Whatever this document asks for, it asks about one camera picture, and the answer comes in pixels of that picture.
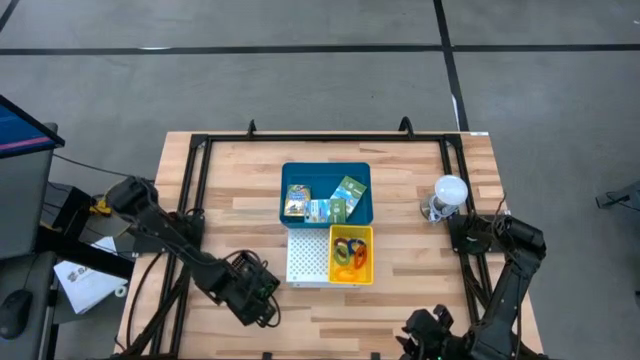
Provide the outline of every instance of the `monitor screen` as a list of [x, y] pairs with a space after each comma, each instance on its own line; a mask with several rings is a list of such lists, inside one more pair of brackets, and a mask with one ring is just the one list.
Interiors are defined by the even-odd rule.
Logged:
[[55, 133], [14, 107], [0, 102], [0, 158], [53, 149], [59, 145]]

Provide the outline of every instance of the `computer mouse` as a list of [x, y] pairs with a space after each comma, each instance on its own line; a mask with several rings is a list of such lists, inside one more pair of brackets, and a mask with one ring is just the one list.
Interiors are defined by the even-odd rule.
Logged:
[[22, 334], [27, 327], [32, 299], [31, 291], [25, 289], [16, 290], [4, 299], [0, 305], [0, 337], [10, 340]]

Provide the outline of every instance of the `butcher block tabletop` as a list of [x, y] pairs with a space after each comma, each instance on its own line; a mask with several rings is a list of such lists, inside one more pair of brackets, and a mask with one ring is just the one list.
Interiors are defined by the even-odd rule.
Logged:
[[[191, 135], [170, 132], [166, 137], [155, 186], [160, 206], [167, 211], [178, 205]], [[461, 137], [476, 209], [480, 214], [493, 214], [503, 192], [490, 138], [470, 133], [461, 133]], [[187, 208], [194, 202], [202, 152], [196, 158]], [[453, 149], [450, 154], [457, 174]], [[286, 162], [370, 165], [375, 234], [372, 286], [287, 286], [287, 228], [278, 218], [281, 171]], [[217, 142], [208, 171], [202, 250], [222, 257], [251, 249], [268, 260], [269, 271], [282, 281], [275, 293], [282, 322], [277, 328], [242, 326], [231, 311], [216, 306], [191, 282], [181, 359], [259, 359], [263, 352], [273, 353], [276, 359], [369, 359], [372, 352], [379, 352], [383, 359], [398, 359], [402, 348], [394, 336], [402, 334], [400, 329], [414, 310], [432, 310], [437, 304], [446, 305], [453, 315], [454, 334], [462, 335], [468, 329], [460, 262], [451, 250], [449, 231], [445, 223], [429, 224], [419, 211], [420, 199], [444, 174], [437, 142]], [[153, 257], [136, 260], [118, 334], [121, 343], [133, 294]], [[155, 264], [142, 287], [132, 319], [132, 339], [158, 307], [166, 258], [163, 255]], [[487, 261], [495, 286], [504, 259], [500, 254], [487, 254]], [[162, 352], [168, 352], [173, 321], [172, 312], [165, 323]], [[542, 352], [529, 296], [523, 302], [522, 331], [523, 343]]]

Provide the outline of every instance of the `black floor stripe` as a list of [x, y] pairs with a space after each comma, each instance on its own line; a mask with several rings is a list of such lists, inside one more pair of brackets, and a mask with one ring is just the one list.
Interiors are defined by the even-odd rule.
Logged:
[[640, 44], [454, 45], [454, 52], [587, 52], [640, 51]]
[[2, 29], [4, 29], [4, 26], [7, 25], [7, 22], [9, 21], [11, 14], [13, 14], [13, 10], [16, 9], [16, 6], [18, 6], [19, 2], [20, 0], [11, 0], [11, 2], [9, 3], [9, 6], [7, 6], [7, 9], [2, 14], [2, 17], [0, 17], [0, 32], [2, 32]]
[[171, 48], [88, 48], [88, 49], [0, 49], [0, 55], [212, 55], [212, 54], [310, 54], [310, 53], [403, 53], [439, 52], [440, 45], [284, 45], [212, 46]]
[[458, 117], [458, 130], [469, 131], [467, 112], [464, 108], [464, 101], [462, 100], [462, 89], [460, 88], [460, 79], [458, 79], [456, 61], [453, 57], [451, 39], [449, 38], [449, 29], [447, 28], [447, 18], [444, 15], [442, 0], [433, 0], [433, 6], [436, 10], [438, 30], [440, 31], [440, 39], [442, 41], [442, 52], [444, 54], [445, 65], [447, 66], [449, 88], [451, 89], [451, 95], [455, 99], [454, 106]]

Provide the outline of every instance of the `white perforated box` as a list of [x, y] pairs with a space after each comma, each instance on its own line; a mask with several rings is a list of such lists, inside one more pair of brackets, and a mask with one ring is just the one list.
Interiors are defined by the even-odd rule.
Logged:
[[329, 282], [329, 229], [289, 229], [287, 283], [295, 287], [357, 287]]

